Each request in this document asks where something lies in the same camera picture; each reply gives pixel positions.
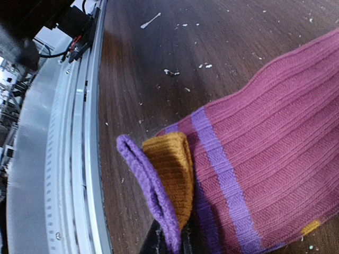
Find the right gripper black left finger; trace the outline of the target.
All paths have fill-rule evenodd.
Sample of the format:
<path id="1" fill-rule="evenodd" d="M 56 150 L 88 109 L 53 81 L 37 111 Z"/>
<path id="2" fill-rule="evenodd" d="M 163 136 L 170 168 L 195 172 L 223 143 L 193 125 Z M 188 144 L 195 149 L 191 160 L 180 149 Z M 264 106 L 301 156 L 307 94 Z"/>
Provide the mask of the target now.
<path id="1" fill-rule="evenodd" d="M 150 229 L 139 250 L 139 254 L 170 254 L 164 230 L 158 221 L 153 220 Z"/>

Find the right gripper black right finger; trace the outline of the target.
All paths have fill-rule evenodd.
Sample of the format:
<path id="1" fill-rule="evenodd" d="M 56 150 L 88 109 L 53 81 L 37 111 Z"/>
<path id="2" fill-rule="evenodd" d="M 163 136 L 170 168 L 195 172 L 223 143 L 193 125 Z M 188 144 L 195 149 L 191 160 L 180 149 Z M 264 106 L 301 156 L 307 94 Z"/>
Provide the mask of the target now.
<path id="1" fill-rule="evenodd" d="M 181 252 L 184 254 L 209 253 L 205 240 L 195 219 L 189 219 L 181 233 Z"/>

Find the magenta purple ribbed sock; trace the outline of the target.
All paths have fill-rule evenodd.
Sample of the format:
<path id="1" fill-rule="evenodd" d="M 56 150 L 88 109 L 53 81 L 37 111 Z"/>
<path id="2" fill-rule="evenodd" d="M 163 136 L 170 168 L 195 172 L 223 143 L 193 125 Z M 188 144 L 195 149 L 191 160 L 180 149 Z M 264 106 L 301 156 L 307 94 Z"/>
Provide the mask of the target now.
<path id="1" fill-rule="evenodd" d="M 338 214 L 338 30 L 240 91 L 117 149 L 171 253 L 195 219 L 209 253 L 266 253 Z"/>

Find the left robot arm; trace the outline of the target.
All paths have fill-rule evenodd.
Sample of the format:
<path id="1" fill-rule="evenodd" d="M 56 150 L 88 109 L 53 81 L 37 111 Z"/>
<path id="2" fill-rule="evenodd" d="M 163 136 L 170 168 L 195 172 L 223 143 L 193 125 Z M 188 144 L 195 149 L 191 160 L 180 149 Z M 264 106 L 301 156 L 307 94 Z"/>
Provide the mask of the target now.
<path id="1" fill-rule="evenodd" d="M 1 1 L 1 57 L 32 71 L 39 53 L 34 37 L 44 27 L 54 28 L 73 1 Z"/>

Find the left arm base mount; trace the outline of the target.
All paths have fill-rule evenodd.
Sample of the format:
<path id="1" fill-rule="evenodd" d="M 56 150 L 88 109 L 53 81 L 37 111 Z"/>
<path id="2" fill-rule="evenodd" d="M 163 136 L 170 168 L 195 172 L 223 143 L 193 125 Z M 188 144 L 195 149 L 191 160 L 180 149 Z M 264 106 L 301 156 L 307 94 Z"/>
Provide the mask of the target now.
<path id="1" fill-rule="evenodd" d="M 72 41 L 69 43 L 66 50 L 61 53 L 57 53 L 54 55 L 39 54 L 39 57 L 50 59 L 62 56 L 64 60 L 68 52 L 72 51 L 76 40 L 80 39 L 85 33 L 85 30 L 89 26 L 91 21 L 91 16 L 86 14 L 86 12 L 83 12 L 83 10 L 80 10 L 78 7 L 67 7 L 61 12 L 58 18 L 55 19 L 54 23 L 59 30 L 71 37 Z"/>

